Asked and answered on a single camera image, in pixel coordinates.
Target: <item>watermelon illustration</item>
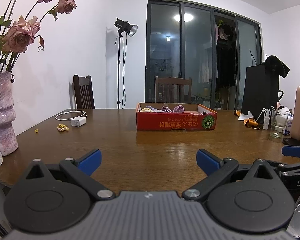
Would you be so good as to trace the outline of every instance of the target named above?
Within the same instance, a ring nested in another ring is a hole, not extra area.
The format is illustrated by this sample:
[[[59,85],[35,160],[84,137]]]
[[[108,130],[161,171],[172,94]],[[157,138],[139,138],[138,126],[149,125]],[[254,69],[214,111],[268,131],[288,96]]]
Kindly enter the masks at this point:
[[[205,129],[209,129],[214,125],[214,117],[212,115],[208,115],[202,119],[202,127]]]

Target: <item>light stand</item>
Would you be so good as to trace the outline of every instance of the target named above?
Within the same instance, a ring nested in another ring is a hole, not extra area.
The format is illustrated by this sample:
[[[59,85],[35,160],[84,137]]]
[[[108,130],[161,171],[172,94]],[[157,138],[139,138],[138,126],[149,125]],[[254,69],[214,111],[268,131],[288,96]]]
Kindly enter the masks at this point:
[[[120,60],[120,45],[121,45],[121,33],[123,31],[121,31],[120,29],[118,30],[118,33],[119,33],[119,48],[118,48],[118,85],[117,85],[117,93],[118,93],[118,97],[117,97],[117,105],[118,105],[118,109],[120,109],[120,99],[119,99],[119,83],[120,83],[120,63],[121,63],[121,60]]]
[[[138,26],[137,25],[131,25],[128,22],[124,22],[122,20],[119,20],[117,18],[117,21],[114,23],[114,26],[116,26],[118,28],[118,33],[119,33],[119,48],[118,48],[118,84],[117,84],[117,106],[118,109],[120,108],[120,99],[119,99],[119,83],[120,83],[120,45],[121,45],[121,37],[122,37],[122,33],[126,32],[127,34],[129,34],[130,37],[132,37],[138,30]]]

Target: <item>sliding glass door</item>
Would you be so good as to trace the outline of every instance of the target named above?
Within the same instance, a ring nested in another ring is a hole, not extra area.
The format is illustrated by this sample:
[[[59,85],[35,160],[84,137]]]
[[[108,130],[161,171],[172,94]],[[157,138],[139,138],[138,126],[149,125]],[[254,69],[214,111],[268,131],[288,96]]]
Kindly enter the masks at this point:
[[[238,33],[238,73],[237,76],[237,98],[236,109],[241,110],[246,81],[247,67],[259,65],[261,55],[259,49],[259,29],[258,25],[244,19],[236,17],[236,26]]]
[[[198,7],[182,6],[184,8],[184,40],[185,64],[184,78],[192,78],[193,103],[201,103],[210,107],[212,80],[215,75],[213,68],[212,29],[209,10]]]
[[[180,77],[180,6],[148,6],[146,102],[155,101],[154,77]]]

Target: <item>ceiling light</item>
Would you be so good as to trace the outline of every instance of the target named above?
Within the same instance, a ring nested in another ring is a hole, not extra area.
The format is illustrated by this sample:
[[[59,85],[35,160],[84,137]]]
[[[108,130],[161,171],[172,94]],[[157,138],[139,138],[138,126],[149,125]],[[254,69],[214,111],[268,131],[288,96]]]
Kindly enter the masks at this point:
[[[180,22],[180,15],[177,14],[174,19],[177,21],[177,22]],[[190,22],[193,20],[193,16],[191,14],[188,14],[188,13],[185,13],[185,22]]]

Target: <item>black cloth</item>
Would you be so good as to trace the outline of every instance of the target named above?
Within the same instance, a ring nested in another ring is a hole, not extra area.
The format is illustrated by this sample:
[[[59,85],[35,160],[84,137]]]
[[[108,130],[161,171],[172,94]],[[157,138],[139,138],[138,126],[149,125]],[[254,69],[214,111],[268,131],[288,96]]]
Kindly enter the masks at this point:
[[[285,63],[280,61],[276,56],[269,56],[265,62],[262,62],[261,65],[266,66],[271,71],[274,71],[277,75],[285,78],[290,69],[287,67]]]
[[[218,78],[217,84],[219,87],[235,86],[235,55],[234,49],[227,48],[226,44],[217,43],[217,66]]]
[[[232,41],[234,36],[234,27],[230,27],[228,24],[221,24],[220,27],[223,29],[225,35],[228,35],[228,40]]]

